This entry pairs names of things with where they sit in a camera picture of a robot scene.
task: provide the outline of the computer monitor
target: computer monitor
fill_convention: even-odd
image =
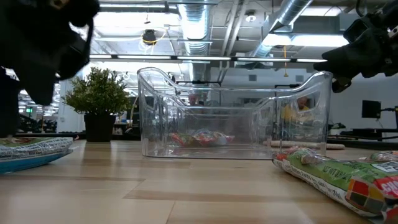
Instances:
[[[362,101],[362,118],[380,118],[381,102],[363,100]]]

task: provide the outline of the green leaves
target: green leaves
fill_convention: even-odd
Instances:
[[[62,97],[64,103],[77,113],[119,114],[130,106],[126,84],[116,71],[91,68],[86,80],[71,80],[73,91],[67,91]]]

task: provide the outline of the potted plant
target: potted plant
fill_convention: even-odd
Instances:
[[[62,97],[63,103],[85,114],[86,139],[89,142],[109,142],[116,116],[129,107],[126,84],[115,71],[91,68],[86,80],[71,80],[72,91]]]

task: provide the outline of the wooden table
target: wooden table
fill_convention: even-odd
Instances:
[[[271,161],[151,159],[141,143],[77,141],[0,176],[1,224],[368,223]],[[328,151],[355,159],[373,151]]]

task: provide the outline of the black plant pot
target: black plant pot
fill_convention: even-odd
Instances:
[[[85,115],[86,139],[88,142],[110,142],[113,124],[116,120],[111,115]]]

